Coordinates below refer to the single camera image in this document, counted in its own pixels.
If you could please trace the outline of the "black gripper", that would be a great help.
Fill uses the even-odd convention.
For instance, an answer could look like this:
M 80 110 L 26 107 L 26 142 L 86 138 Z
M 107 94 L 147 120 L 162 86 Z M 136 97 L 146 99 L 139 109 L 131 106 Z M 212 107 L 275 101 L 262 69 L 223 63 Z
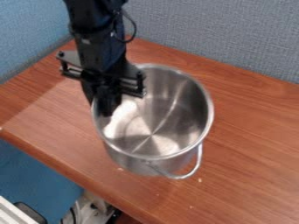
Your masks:
M 62 74 L 80 82 L 83 93 L 98 113 L 110 117 L 122 95 L 143 98 L 146 75 L 127 59 L 131 39 L 116 31 L 72 33 L 76 49 L 59 51 Z

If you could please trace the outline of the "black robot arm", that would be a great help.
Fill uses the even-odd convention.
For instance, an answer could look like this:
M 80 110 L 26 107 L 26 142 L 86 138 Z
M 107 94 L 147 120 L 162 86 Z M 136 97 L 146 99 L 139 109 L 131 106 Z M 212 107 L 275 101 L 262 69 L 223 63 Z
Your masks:
M 128 0 L 63 0 L 76 49 L 60 51 L 62 75 L 80 82 L 88 102 L 112 116 L 124 95 L 146 96 L 146 75 L 127 60 L 123 10 Z

